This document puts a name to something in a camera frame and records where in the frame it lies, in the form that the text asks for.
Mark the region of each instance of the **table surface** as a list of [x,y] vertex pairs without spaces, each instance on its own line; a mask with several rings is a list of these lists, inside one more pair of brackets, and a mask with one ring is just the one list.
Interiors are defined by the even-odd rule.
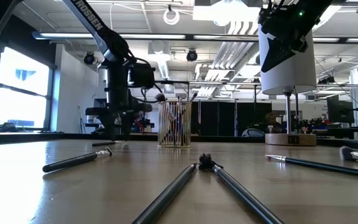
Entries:
[[[100,141],[0,145],[0,223],[130,223],[203,152],[285,223],[358,223],[358,177],[267,161],[278,154],[358,168],[335,147],[194,142],[159,149],[156,142],[111,146],[113,157],[49,174],[42,166],[102,150]],[[211,172],[196,171],[158,223],[262,223]]]

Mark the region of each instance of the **person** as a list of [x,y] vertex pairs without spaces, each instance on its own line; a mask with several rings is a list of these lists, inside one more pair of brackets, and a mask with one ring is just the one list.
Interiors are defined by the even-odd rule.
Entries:
[[282,125],[276,121],[276,115],[274,113],[268,113],[265,116],[265,133],[270,133],[269,125],[273,126],[272,133],[282,133]]

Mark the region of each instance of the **security camera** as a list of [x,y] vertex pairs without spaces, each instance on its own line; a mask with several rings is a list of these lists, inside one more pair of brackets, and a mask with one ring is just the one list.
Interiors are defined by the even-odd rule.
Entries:
[[188,62],[194,62],[195,60],[197,60],[196,49],[190,49],[189,52],[187,53],[186,59]]
[[84,63],[87,65],[93,65],[97,61],[97,59],[94,57],[94,52],[87,52],[84,57]]

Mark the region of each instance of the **computer monitor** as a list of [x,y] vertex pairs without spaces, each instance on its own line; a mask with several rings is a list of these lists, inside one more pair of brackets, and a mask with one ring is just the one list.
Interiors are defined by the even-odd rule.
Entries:
[[337,99],[327,99],[328,120],[332,123],[354,123],[353,103],[339,101]]

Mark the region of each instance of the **paintbrush bristles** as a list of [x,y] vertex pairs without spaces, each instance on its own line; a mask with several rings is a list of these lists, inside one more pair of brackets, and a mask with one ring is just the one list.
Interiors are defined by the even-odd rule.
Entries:
[[354,152],[355,150],[347,147],[347,146],[342,146],[339,149],[339,156],[341,157],[342,160],[345,161],[355,161],[355,159],[353,158],[351,152]]

